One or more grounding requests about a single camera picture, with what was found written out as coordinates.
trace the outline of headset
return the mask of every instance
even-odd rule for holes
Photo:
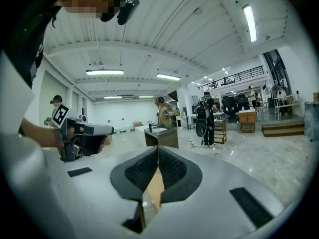
[[[108,22],[115,16],[115,14],[118,11],[120,11],[119,15],[117,16],[118,24],[125,25],[132,17],[134,11],[137,9],[139,4],[139,0],[115,0],[114,11],[109,13],[103,13],[101,20],[103,22]]]
[[[61,97],[60,95],[56,95],[56,96],[50,101],[50,104],[52,105],[52,104],[53,104],[53,100],[56,100],[56,99],[58,99],[58,100],[60,101],[60,103],[63,102],[62,97]]]
[[[164,103],[165,103],[164,97],[159,97],[159,98],[158,98],[158,102],[159,102],[160,104],[164,104]]]

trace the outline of hand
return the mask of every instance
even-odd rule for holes
[[[83,128],[83,127],[80,127],[80,131],[81,131],[81,133],[83,133],[84,128]],[[74,127],[73,127],[73,126],[70,127],[70,128],[67,130],[67,135],[68,135],[68,139],[69,139],[70,141],[72,141],[72,140],[74,139],[75,134],[74,134]],[[100,144],[100,149],[99,149],[99,152],[98,152],[98,153],[100,153],[100,152],[102,151],[102,149],[104,148],[105,140],[106,140],[106,137],[103,138],[103,140],[102,140],[102,142],[101,142],[101,144]],[[60,136],[59,136],[59,139],[58,139],[58,141],[57,141],[57,147],[58,147],[59,149],[64,149],[64,143],[63,143],[62,139],[60,138]]]

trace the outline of cardboard box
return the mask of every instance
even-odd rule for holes
[[[106,140],[105,140],[105,143],[104,143],[104,145],[110,145],[111,144],[111,142],[112,142],[112,136],[111,135],[108,135],[107,137],[106,137]]]
[[[134,127],[134,129],[136,128],[136,127],[138,127],[138,126],[143,126],[143,124],[142,124],[142,122],[133,122],[133,127]]]
[[[314,102],[319,102],[319,92],[314,93]]]

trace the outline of wooden step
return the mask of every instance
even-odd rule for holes
[[[290,136],[304,134],[303,127],[276,129],[276,130],[263,130],[264,137],[276,137],[276,136]]]
[[[222,144],[224,144],[225,141],[224,141],[223,138],[215,138],[215,139],[214,139],[214,142],[215,142],[215,143],[222,143]]]
[[[277,129],[289,129],[289,128],[298,128],[305,127],[304,121],[290,122],[290,123],[278,123],[271,125],[263,125],[262,131],[264,130],[277,130]]]
[[[222,138],[224,138],[224,135],[223,134],[214,134],[214,137],[222,139]]]

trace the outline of white shirt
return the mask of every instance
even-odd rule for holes
[[[256,93],[255,93],[255,91],[254,90],[252,90],[251,92],[250,92],[250,101],[254,101],[254,100],[256,100]]]
[[[278,98],[283,98],[285,96],[286,96],[286,92],[283,89],[281,90],[281,94],[279,94],[279,91],[277,91],[277,97]]]

